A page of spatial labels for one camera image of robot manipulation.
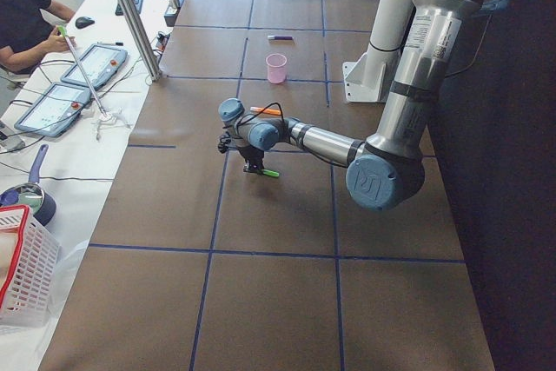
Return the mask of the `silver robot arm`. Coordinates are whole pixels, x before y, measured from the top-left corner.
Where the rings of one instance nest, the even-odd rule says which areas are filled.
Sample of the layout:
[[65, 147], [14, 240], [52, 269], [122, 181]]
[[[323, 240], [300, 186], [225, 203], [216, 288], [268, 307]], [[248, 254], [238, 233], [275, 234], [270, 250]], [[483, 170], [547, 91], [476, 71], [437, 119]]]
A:
[[374, 134], [363, 141], [293, 117], [248, 112], [242, 102], [221, 103], [218, 149], [234, 149], [244, 171], [265, 173], [263, 158], [277, 143], [307, 151], [346, 169], [360, 206], [382, 211], [415, 195], [425, 180], [420, 139], [437, 103], [461, 25], [503, 8], [508, 0], [380, 0], [367, 51], [343, 71], [351, 102], [382, 102]]

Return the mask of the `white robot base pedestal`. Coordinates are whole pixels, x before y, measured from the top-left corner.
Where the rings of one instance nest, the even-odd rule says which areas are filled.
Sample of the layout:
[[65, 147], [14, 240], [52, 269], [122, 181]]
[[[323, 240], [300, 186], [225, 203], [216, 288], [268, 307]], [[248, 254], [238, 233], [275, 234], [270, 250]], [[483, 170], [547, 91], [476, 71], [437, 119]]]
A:
[[396, 73], [412, 0], [380, 0], [367, 51], [356, 62], [343, 64], [345, 96], [352, 103], [384, 103]]

